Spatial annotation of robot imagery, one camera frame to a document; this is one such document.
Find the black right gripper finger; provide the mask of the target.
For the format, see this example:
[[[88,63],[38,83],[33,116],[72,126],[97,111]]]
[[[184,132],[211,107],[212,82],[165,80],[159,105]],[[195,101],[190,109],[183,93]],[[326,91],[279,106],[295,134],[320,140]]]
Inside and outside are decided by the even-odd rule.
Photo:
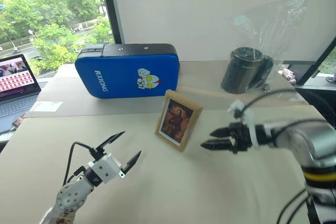
[[[215,129],[209,135],[212,136],[212,137],[216,137],[216,138],[229,137],[230,136],[230,130],[227,127],[223,127],[223,128]]]
[[[201,143],[200,146],[210,151],[231,151],[233,148],[228,138],[210,139]]]

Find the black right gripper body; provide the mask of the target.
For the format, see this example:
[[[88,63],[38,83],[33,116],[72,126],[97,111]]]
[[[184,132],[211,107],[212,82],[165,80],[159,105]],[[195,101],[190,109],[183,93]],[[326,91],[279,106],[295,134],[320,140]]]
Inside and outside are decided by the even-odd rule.
[[[237,122],[231,123],[228,128],[229,136],[234,139],[234,144],[231,148],[232,153],[237,154],[252,147],[249,128],[246,125]]]

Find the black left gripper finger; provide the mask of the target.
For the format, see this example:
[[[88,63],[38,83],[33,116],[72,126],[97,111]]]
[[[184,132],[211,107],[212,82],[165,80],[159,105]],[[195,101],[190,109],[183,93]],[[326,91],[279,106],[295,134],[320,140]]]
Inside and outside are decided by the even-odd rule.
[[[142,151],[138,151],[129,161],[127,161],[127,164],[125,167],[122,168],[122,172],[124,174],[127,174],[130,169],[136,164],[137,160],[139,159]]]
[[[108,139],[106,139],[104,142],[102,142],[97,148],[96,151],[98,153],[103,153],[104,152],[104,147],[108,144],[113,143],[116,139],[118,139],[121,135],[123,135],[125,133],[125,131],[122,131],[120,133],[117,133],[111,137],[109,137]]]

